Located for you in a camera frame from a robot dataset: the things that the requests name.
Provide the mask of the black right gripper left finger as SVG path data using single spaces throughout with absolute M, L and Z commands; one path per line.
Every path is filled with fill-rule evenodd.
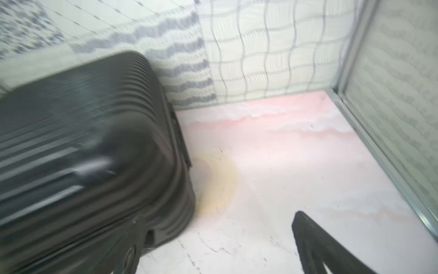
M 104 255 L 103 274 L 134 274 L 142 253 L 147 229 L 145 222 L 134 219 L 123 228 L 110 250 Z

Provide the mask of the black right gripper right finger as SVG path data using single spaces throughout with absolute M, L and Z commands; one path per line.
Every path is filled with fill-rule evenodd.
M 373 274 L 303 211 L 295 213 L 292 231 L 305 274 Z

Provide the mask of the black hard-shell suitcase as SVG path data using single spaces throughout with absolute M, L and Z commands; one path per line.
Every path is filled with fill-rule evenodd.
M 134 219 L 141 256 L 178 237 L 196 197 L 164 86 L 125 51 L 1 99 L 1 272 L 102 274 Z

